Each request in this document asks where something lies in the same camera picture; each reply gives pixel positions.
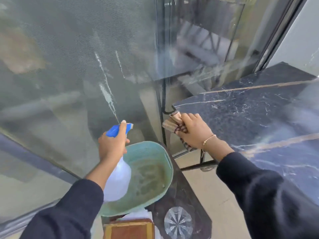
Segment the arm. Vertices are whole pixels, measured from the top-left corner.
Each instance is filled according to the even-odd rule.
[[[99,138],[99,164],[74,183],[53,207],[38,212],[21,235],[24,238],[69,239],[91,238],[90,229],[103,203],[103,189],[118,161],[126,153],[126,121],[119,134]]]
[[[219,161],[216,173],[235,194],[252,239],[319,238],[319,206],[275,171],[259,169],[211,129],[196,114],[182,114],[189,133],[185,142],[203,148]]]

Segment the spray bottle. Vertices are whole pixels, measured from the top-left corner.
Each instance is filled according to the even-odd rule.
[[[106,136],[116,137],[119,133],[119,126],[114,125],[109,131],[107,131]],[[132,123],[128,123],[126,126],[125,134],[133,128]],[[110,177],[106,181],[104,188],[104,202],[116,201],[125,196],[129,183],[131,180],[131,168],[121,157],[117,166],[111,173]]]

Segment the white wall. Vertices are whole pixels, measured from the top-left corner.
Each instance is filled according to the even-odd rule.
[[[279,62],[319,76],[319,0],[307,0],[267,67]]]

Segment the blue spray trigger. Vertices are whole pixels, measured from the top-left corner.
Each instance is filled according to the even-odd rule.
[[[110,130],[108,130],[106,132],[106,136],[108,137],[116,137],[119,133],[119,128],[120,128],[120,125],[114,125],[113,127],[110,128]],[[133,128],[133,124],[132,123],[128,123],[126,125],[126,131],[125,131],[125,134],[127,134],[129,132],[129,130],[131,130]]]

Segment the brown striped cloth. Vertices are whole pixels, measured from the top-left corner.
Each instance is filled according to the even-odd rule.
[[[175,111],[169,115],[169,118],[166,119],[162,127],[166,130],[169,130],[170,132],[176,133],[177,131],[182,131],[184,133],[187,133],[187,128],[185,126],[185,123],[181,119],[181,113],[179,111]],[[196,150],[196,148],[192,148],[190,145],[188,145],[183,139],[181,139],[181,142],[183,143],[184,147],[187,149],[187,151],[191,152]]]

